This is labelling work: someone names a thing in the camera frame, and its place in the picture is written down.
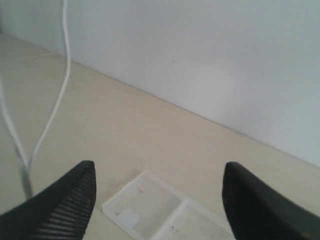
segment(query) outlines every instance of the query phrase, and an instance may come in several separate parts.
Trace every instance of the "white wire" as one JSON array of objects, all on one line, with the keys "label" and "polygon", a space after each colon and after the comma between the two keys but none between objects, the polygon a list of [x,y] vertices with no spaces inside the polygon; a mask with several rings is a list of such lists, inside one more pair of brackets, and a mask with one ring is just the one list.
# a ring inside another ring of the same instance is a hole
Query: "white wire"
[{"label": "white wire", "polygon": [[9,134],[13,140],[14,146],[15,146],[15,152],[17,154],[17,157],[20,160],[20,177],[21,182],[23,186],[23,190],[25,193],[25,197],[27,199],[32,197],[32,185],[30,181],[30,167],[31,163],[36,157],[38,150],[48,132],[48,129],[55,118],[55,115],[57,114],[58,108],[60,106],[62,97],[66,91],[67,84],[70,77],[70,68],[71,68],[71,54],[70,54],[70,44],[69,44],[69,35],[68,35],[68,26],[67,26],[67,8],[68,7],[68,1],[62,0],[62,29],[63,29],[63,37],[64,37],[64,46],[66,51],[66,69],[64,73],[64,79],[62,82],[62,86],[59,92],[59,95],[56,99],[56,102],[52,108],[52,112],[48,118],[47,123],[45,124],[42,133],[31,153],[30,158],[28,159],[27,154],[24,150],[23,144],[20,141],[19,135],[17,133],[16,127],[12,121],[12,118],[9,114],[6,100],[5,100],[5,94],[4,94],[4,87],[2,83],[2,78],[0,76],[0,110],[4,119],[4,122],[6,124],[6,127],[9,131]]}]

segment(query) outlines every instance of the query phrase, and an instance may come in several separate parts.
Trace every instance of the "plastic compartment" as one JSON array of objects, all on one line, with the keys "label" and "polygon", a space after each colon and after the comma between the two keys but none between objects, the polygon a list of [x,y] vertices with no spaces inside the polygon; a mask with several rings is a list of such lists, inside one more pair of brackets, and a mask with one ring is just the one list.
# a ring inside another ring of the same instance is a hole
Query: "plastic compartment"
[{"label": "plastic compartment", "polygon": [[135,240],[232,240],[225,221],[144,171],[102,205]]}]

